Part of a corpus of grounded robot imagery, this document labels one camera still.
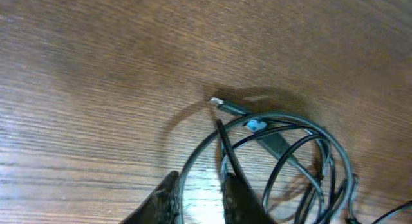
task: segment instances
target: wooden surface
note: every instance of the wooden surface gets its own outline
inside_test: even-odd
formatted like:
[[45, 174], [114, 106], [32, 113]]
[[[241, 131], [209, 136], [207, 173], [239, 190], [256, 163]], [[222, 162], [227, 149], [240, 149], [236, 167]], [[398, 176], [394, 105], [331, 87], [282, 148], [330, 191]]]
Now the wooden surface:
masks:
[[[205, 103], [218, 94], [330, 130], [371, 223], [412, 198], [411, 4], [0, 0], [0, 222], [119, 222], [231, 118]], [[187, 223], [223, 223], [215, 154], [190, 174]], [[239, 157], [261, 192], [276, 161]], [[295, 173], [275, 184], [276, 219], [297, 205], [276, 200]]]

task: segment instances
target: brown wood surface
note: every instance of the brown wood surface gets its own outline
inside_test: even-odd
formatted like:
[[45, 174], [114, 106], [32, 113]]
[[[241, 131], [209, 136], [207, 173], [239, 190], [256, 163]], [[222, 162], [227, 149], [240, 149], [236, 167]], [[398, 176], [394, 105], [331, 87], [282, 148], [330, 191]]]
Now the brown wood surface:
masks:
[[[360, 176], [359, 221], [371, 223], [412, 198], [411, 5], [0, 0], [0, 222], [119, 222], [214, 118], [230, 119], [205, 103], [217, 94], [330, 130]], [[187, 223], [223, 223], [214, 151], [190, 174]], [[311, 153], [298, 157], [310, 164]], [[261, 192], [276, 161], [256, 145], [239, 157]], [[275, 184], [275, 219], [297, 205], [298, 192], [277, 198], [306, 183], [286, 186], [295, 174]]]

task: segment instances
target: metal connector tip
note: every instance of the metal connector tip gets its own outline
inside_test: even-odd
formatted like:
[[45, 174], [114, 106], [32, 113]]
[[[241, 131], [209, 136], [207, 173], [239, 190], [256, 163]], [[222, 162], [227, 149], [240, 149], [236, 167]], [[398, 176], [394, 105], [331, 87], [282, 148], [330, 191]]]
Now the metal connector tip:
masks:
[[213, 105], [215, 105], [215, 106], [218, 106], [218, 105], [222, 105], [222, 104], [225, 103], [225, 102], [224, 102], [222, 99], [220, 99], [220, 98], [212, 97], [212, 98], [208, 101], [208, 103], [213, 104]]

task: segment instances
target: cord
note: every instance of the cord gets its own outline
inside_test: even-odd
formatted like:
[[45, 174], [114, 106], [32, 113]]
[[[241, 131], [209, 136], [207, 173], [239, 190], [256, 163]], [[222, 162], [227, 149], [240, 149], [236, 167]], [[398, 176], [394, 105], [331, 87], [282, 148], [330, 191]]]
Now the cord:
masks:
[[[222, 100], [218, 100], [218, 105], [222, 106]], [[187, 159], [178, 179], [178, 217], [177, 223], [183, 223], [183, 190], [185, 186], [185, 181], [187, 179], [187, 175], [191, 170], [192, 166], [194, 165], [196, 159], [199, 155], [208, 147], [213, 141], [220, 138], [220, 145], [222, 149], [221, 154], [221, 163], [220, 163], [220, 180], [223, 184], [224, 180], [226, 179], [227, 175], [227, 160], [232, 165], [235, 175], [247, 186], [247, 189], [253, 193], [256, 201], [258, 201], [258, 197], [254, 194], [243, 169], [240, 166], [240, 163], [236, 157], [235, 151], [242, 148], [245, 144], [262, 139], [266, 136], [270, 135], [278, 135], [279, 133], [285, 131], [291, 131], [296, 129], [302, 129], [308, 133], [305, 137], [298, 140], [296, 143], [292, 144], [286, 151], [282, 152], [281, 157], [278, 159], [276, 166], [274, 167], [270, 177], [267, 181], [265, 186], [265, 190], [263, 192], [263, 198], [260, 201], [262, 207], [264, 208], [265, 212], [268, 212], [268, 199], [270, 197], [270, 191], [276, 181], [277, 176], [279, 175], [280, 170], [284, 166], [286, 162], [296, 167], [303, 175], [305, 175], [310, 185], [306, 188], [303, 198], [301, 199], [299, 206], [297, 208], [297, 212], [295, 214], [295, 224], [304, 223], [307, 219], [308, 213], [312, 209], [315, 201], [318, 201], [318, 209], [317, 209], [317, 216], [315, 223], [329, 223], [330, 220], [336, 216], [340, 211], [348, 204], [348, 214], [349, 218], [346, 220], [348, 223], [359, 223], [354, 215], [353, 211], [353, 202], [355, 199], [357, 187], [359, 181], [351, 171], [350, 161], [349, 158], [343, 149], [342, 145], [338, 143], [338, 141], [329, 133], [327, 130], [322, 128], [321, 126], [313, 123], [312, 121], [300, 117], [298, 115], [293, 115], [290, 113], [280, 112], [280, 111], [269, 111], [269, 112], [262, 112], [262, 113], [246, 113], [246, 109], [242, 109], [240, 106], [236, 106], [236, 108], [225, 108], [230, 111], [232, 114], [236, 114], [236, 112], [241, 111], [244, 112], [242, 117], [238, 117], [231, 122], [223, 125], [221, 120], [217, 120], [216, 127], [217, 130], [211, 133], [208, 137], [206, 137], [192, 152], [190, 157]], [[239, 142], [235, 143], [234, 145], [231, 144], [228, 133], [233, 130], [235, 127], [240, 127], [246, 125], [251, 120], [264, 120], [264, 122], [268, 124], [278, 124], [281, 126], [277, 127], [270, 127], [263, 131], [259, 131], [257, 133], [253, 133], [252, 135], [240, 140]], [[321, 161], [316, 165], [318, 169], [318, 173], [314, 176], [312, 175], [303, 165], [301, 165], [297, 160], [289, 160], [293, 158], [293, 153], [302, 147], [305, 143], [315, 141], [321, 153]], [[336, 170], [335, 170], [335, 160], [332, 156], [331, 148], [334, 148], [338, 155], [340, 156], [341, 162], [344, 167], [345, 179], [340, 184], [337, 191], [335, 190], [336, 184]], [[271, 155], [275, 156], [278, 155], [279, 152], [271, 153]], [[324, 201], [324, 193], [321, 189], [321, 184], [323, 181], [324, 176], [326, 175], [327, 171], [330, 171], [330, 191], [329, 191], [329, 199], [328, 204], [325, 204]], [[377, 221], [373, 222], [373, 224], [377, 224], [380, 221], [390, 218], [396, 213], [410, 208], [412, 206], [412, 201], [397, 207], [396, 209], [392, 210], [391, 212], [383, 215]]]

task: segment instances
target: wood grain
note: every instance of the wood grain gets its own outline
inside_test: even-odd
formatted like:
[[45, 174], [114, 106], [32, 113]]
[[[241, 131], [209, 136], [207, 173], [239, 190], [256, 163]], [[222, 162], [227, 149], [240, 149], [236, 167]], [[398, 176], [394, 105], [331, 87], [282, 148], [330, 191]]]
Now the wood grain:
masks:
[[[330, 130], [371, 223], [412, 198], [411, 3], [0, 0], [0, 222], [119, 222], [231, 118], [206, 105], [219, 95]], [[223, 223], [215, 155], [190, 174], [187, 223]], [[239, 157], [261, 193], [276, 161], [256, 145]], [[296, 175], [275, 184], [276, 219], [297, 206]]]

